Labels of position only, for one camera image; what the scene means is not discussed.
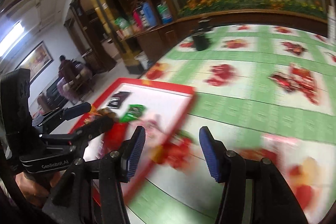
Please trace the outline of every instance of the plastic bottle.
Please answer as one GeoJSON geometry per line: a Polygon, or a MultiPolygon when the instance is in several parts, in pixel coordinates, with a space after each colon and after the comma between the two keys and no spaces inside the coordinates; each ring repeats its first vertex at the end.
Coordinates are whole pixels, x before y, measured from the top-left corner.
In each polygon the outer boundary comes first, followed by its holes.
{"type": "Polygon", "coordinates": [[[143,13],[145,14],[146,18],[147,18],[147,21],[149,23],[149,25],[151,27],[154,27],[157,25],[157,22],[156,22],[156,19],[155,19],[155,16],[154,16],[154,13],[151,9],[151,7],[149,6],[149,4],[147,2],[145,2],[143,5],[142,5],[142,10],[143,10],[143,13]]]}
{"type": "Polygon", "coordinates": [[[157,6],[157,10],[162,18],[162,23],[163,24],[166,24],[166,23],[169,23],[169,22],[172,22],[173,21],[173,17],[171,16],[170,12],[169,12],[169,9],[166,5],[166,3],[162,3],[162,4],[159,4],[157,6]]]}
{"type": "Polygon", "coordinates": [[[140,16],[140,19],[141,19],[141,23],[142,23],[142,26],[144,28],[148,28],[150,25],[147,21],[147,18],[143,12],[143,9],[142,9],[142,5],[139,5],[137,8],[136,8],[137,12],[138,12],[138,15],[140,16]]]}
{"type": "Polygon", "coordinates": [[[142,25],[141,18],[140,18],[139,14],[137,13],[136,10],[133,11],[133,18],[134,18],[135,22],[138,24],[139,28],[141,30],[143,30],[143,25],[142,25]]]}
{"type": "Polygon", "coordinates": [[[126,37],[133,35],[132,28],[126,19],[118,17],[114,23],[119,26],[119,28],[123,31],[123,34],[126,37]]]}
{"type": "Polygon", "coordinates": [[[139,27],[139,25],[135,22],[135,20],[133,18],[130,19],[130,23],[133,29],[133,33],[137,33],[139,31],[141,31],[141,28],[139,27]]]}

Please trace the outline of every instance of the green snack bag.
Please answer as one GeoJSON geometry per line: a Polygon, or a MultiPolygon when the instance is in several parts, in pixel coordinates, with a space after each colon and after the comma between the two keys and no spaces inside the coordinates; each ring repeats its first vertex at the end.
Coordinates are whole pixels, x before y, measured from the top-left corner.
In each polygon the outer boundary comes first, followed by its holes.
{"type": "Polygon", "coordinates": [[[129,109],[124,114],[124,116],[119,119],[119,122],[130,122],[137,120],[142,116],[142,113],[146,110],[146,107],[143,105],[129,105],[129,109]]]}

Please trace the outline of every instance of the metal screw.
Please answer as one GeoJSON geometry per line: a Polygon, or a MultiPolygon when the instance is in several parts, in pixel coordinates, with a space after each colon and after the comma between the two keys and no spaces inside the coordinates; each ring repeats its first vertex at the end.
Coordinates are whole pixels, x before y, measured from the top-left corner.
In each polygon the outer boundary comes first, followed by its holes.
{"type": "Polygon", "coordinates": [[[84,162],[84,160],[82,158],[79,159],[75,159],[73,163],[75,163],[75,165],[80,165],[84,162]]]}
{"type": "Polygon", "coordinates": [[[232,150],[228,150],[226,151],[226,154],[229,156],[229,157],[234,157],[236,155],[236,152],[232,151],[232,150]]]}
{"type": "Polygon", "coordinates": [[[270,160],[269,158],[263,158],[263,159],[262,159],[262,162],[263,162],[264,164],[271,164],[271,163],[272,163],[271,160],[270,160]]]}
{"type": "Polygon", "coordinates": [[[118,151],[112,151],[111,153],[110,153],[110,157],[111,158],[116,158],[116,157],[118,157],[119,156],[119,152],[118,151]]]}

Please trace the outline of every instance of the person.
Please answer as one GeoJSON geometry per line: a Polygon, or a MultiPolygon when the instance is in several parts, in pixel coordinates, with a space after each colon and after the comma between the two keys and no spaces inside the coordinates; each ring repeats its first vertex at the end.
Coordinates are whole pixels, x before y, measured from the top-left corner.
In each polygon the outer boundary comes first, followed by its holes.
{"type": "MultiPolygon", "coordinates": [[[[52,188],[59,182],[61,176],[61,172],[56,172],[54,174],[54,176],[50,180],[50,186],[52,188]]],[[[43,207],[45,201],[49,196],[49,192],[47,189],[43,188],[37,182],[27,179],[23,172],[16,175],[15,181],[28,202],[39,208],[43,207]]],[[[14,205],[15,203],[12,201],[11,196],[9,195],[5,185],[0,178],[0,191],[1,190],[7,196],[10,203],[14,205]]]]}
{"type": "Polygon", "coordinates": [[[76,69],[73,62],[67,60],[64,55],[61,55],[59,60],[61,61],[61,64],[58,68],[58,76],[61,78],[64,77],[65,81],[69,83],[73,80],[70,75],[73,74],[76,77],[79,74],[79,71],[76,69]]]}

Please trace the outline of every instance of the pink bottle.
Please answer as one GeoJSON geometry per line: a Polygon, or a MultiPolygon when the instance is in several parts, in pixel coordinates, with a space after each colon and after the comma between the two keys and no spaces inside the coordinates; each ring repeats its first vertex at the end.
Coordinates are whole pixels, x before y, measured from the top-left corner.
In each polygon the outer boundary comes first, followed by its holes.
{"type": "Polygon", "coordinates": [[[138,24],[139,28],[141,30],[143,30],[143,25],[142,25],[141,19],[138,15],[137,11],[135,11],[135,10],[133,11],[133,18],[134,18],[135,22],[138,24]]]}

